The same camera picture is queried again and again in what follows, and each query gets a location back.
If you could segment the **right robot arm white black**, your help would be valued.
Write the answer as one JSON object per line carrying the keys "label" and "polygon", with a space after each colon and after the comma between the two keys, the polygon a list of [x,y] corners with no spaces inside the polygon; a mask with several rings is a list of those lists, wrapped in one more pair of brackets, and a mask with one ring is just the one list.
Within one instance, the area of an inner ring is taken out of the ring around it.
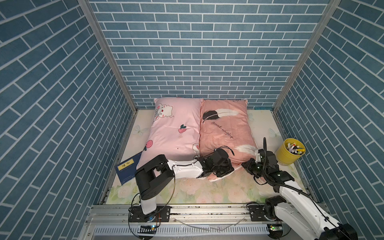
{"label": "right robot arm white black", "polygon": [[304,240],[356,240],[357,231],[350,224],[342,224],[322,209],[295,179],[280,170],[276,156],[267,150],[259,150],[258,161],[250,159],[242,167],[254,177],[264,178],[277,196],[264,203],[265,217],[281,220]]}

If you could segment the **salmon feather print pillow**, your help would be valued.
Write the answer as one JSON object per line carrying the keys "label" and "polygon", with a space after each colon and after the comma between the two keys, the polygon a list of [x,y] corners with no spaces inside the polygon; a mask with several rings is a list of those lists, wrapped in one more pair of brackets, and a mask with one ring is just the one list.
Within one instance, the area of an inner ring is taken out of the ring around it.
{"label": "salmon feather print pillow", "polygon": [[258,147],[252,136],[247,113],[247,100],[203,100],[200,122],[200,153],[206,156],[227,146],[235,170],[255,159]]}

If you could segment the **light pink cartoon pillow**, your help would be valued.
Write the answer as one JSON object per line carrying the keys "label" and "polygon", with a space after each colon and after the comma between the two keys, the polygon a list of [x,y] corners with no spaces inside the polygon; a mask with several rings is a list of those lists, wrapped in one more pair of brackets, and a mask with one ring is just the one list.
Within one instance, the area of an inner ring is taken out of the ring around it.
{"label": "light pink cartoon pillow", "polygon": [[168,160],[190,161],[200,156],[202,99],[158,98],[150,134],[137,169],[158,155]]}

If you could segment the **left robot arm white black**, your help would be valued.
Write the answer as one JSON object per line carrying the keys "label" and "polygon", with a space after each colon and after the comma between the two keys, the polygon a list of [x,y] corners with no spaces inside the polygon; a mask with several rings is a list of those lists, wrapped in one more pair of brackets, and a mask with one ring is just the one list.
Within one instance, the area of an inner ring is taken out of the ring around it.
{"label": "left robot arm white black", "polygon": [[158,155],[135,172],[142,213],[144,216],[153,216],[161,211],[157,209],[156,197],[171,181],[201,179],[210,175],[222,178],[234,171],[229,155],[223,148],[190,161],[174,161],[165,155]]}

